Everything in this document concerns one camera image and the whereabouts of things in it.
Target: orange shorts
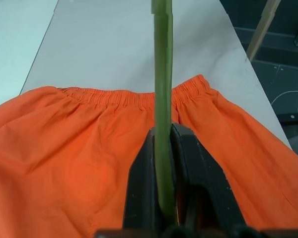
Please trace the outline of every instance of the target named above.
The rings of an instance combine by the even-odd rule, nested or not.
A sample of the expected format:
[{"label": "orange shorts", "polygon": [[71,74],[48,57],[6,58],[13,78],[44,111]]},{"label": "orange shorts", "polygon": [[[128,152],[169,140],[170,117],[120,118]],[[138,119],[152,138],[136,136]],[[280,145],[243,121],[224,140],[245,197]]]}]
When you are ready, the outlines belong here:
[{"label": "orange shorts", "polygon": [[[82,238],[122,225],[153,93],[42,87],[0,106],[0,238]],[[247,224],[298,228],[298,156],[196,76],[172,120],[223,168]]]}]

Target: garment waistband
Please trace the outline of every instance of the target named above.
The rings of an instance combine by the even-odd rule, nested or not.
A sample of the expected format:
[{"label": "garment waistband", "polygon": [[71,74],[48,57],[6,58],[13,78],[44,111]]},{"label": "garment waistband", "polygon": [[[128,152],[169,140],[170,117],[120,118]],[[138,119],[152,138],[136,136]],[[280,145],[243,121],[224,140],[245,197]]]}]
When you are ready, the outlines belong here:
[{"label": "garment waistband", "polygon": [[[81,103],[96,105],[137,105],[139,107],[152,107],[154,93],[134,93],[128,90],[105,91],[91,88],[60,88],[70,97]],[[185,100],[203,95],[210,90],[209,83],[202,75],[197,75],[172,89],[172,104],[177,105]]]}]

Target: white surface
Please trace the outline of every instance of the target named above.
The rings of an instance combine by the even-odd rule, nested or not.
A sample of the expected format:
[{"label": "white surface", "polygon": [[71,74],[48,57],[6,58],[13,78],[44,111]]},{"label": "white surface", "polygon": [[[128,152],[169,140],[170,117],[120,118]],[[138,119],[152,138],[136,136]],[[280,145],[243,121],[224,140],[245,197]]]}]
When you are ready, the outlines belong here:
[{"label": "white surface", "polygon": [[0,0],[0,104],[19,95],[57,0]]},{"label": "white surface", "polygon": [[[60,0],[23,91],[154,91],[150,0]],[[174,0],[173,87],[203,74],[289,145],[219,0]]]}]

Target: orange fabric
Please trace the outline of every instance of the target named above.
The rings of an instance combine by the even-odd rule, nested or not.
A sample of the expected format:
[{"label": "orange fabric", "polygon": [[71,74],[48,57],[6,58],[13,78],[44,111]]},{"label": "orange fabric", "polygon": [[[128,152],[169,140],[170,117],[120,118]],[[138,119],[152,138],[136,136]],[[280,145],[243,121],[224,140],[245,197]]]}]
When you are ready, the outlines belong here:
[{"label": "orange fabric", "polygon": [[[172,95],[172,120],[193,129],[221,165],[246,222],[298,228],[298,156],[200,75]],[[153,97],[43,87],[2,104],[0,238],[120,228]]]}]

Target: dark floor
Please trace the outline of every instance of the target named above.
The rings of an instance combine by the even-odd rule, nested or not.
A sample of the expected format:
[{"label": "dark floor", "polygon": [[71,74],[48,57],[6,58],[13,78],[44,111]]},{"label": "dark floor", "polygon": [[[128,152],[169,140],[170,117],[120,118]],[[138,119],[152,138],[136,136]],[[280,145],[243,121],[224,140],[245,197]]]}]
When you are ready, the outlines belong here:
[{"label": "dark floor", "polygon": [[[266,0],[221,0],[247,49]],[[298,0],[282,0],[253,68],[276,114],[298,112]]]}]

